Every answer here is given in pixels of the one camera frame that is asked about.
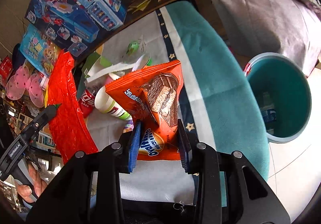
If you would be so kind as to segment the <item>person's left hand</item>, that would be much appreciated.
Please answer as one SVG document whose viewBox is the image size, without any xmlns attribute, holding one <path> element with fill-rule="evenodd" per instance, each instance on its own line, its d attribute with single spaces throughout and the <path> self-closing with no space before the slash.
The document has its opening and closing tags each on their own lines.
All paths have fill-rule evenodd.
<svg viewBox="0 0 321 224">
<path fill-rule="evenodd" d="M 34 192 L 37 197 L 40 197 L 40 195 L 47 188 L 47 183 L 41 178 L 39 172 L 34 168 L 33 164 L 30 162 L 28 163 L 28 173 L 32 180 L 31 183 Z M 15 186 L 18 194 L 26 203 L 31 204 L 34 202 L 34 200 L 31 197 L 33 190 L 29 185 L 18 184 L 18 182 L 15 181 Z"/>
</svg>

